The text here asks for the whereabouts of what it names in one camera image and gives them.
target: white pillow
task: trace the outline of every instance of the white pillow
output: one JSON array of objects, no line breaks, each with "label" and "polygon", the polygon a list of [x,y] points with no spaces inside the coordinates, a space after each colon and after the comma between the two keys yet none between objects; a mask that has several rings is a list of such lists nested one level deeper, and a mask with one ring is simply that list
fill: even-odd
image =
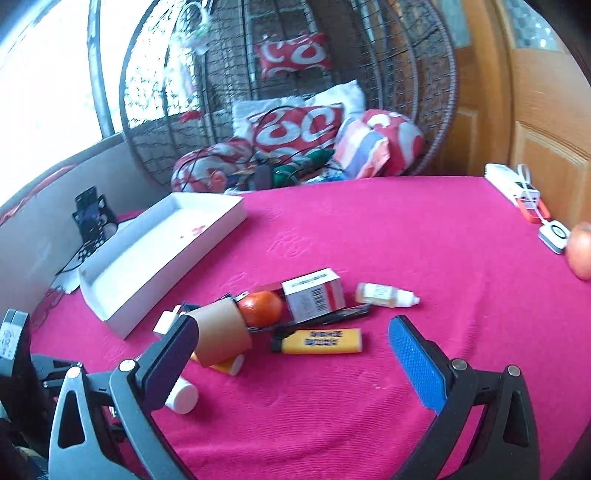
[{"label": "white pillow", "polygon": [[248,117],[255,113],[268,112],[278,106],[329,106],[342,103],[345,109],[343,121],[352,116],[361,119],[365,112],[365,94],[357,80],[339,83],[309,100],[299,96],[269,98],[267,100],[239,100],[232,108],[232,128],[235,137],[248,135]]},{"label": "white pillow", "polygon": [[313,96],[306,102],[306,106],[328,106],[335,103],[342,103],[345,108],[343,122],[350,116],[361,119],[365,112],[365,94],[359,87],[357,80],[349,83],[339,83]]},{"label": "white pillow", "polygon": [[246,138],[248,117],[255,113],[268,112],[278,106],[304,106],[305,99],[298,96],[269,98],[267,100],[239,100],[232,107],[234,137]]}]

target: yellow lighter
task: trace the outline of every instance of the yellow lighter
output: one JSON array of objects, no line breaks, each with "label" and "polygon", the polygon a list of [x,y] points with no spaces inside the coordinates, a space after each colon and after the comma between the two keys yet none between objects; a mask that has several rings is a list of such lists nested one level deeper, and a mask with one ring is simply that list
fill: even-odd
[{"label": "yellow lighter", "polygon": [[296,330],[289,337],[273,337],[271,351],[293,354],[359,353],[361,329]]}]

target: screw head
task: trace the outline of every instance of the screw head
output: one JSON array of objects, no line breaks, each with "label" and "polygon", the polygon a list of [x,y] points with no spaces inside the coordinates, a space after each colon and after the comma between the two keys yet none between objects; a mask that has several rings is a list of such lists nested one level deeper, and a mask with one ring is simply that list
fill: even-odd
[{"label": "screw head", "polygon": [[519,367],[516,367],[515,365],[509,365],[507,367],[507,371],[509,372],[509,375],[512,377],[518,377],[521,375],[521,370],[519,369]]},{"label": "screw head", "polygon": [[455,358],[452,360],[452,367],[454,370],[459,370],[460,372],[468,368],[468,364],[465,360],[461,358]]},{"label": "screw head", "polygon": [[134,360],[123,360],[119,364],[119,370],[121,370],[122,372],[129,372],[129,371],[133,370],[134,367],[135,367]]},{"label": "screw head", "polygon": [[68,378],[76,378],[81,373],[82,373],[82,369],[80,369],[80,367],[72,367],[66,372],[66,376]]}]

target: blue gripper pad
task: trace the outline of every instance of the blue gripper pad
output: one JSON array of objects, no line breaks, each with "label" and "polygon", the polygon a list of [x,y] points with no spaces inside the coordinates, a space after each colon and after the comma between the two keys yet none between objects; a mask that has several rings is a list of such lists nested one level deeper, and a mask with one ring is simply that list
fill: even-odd
[{"label": "blue gripper pad", "polygon": [[401,319],[390,321],[388,338],[423,406],[439,415],[447,401],[443,375]]}]

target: white tray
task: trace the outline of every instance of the white tray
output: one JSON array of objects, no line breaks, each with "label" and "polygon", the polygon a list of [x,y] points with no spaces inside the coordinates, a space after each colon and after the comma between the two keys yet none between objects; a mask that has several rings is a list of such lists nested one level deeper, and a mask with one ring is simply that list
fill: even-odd
[{"label": "white tray", "polygon": [[245,218],[241,197],[171,193],[84,262],[80,267],[84,300],[118,336],[127,337]]}]

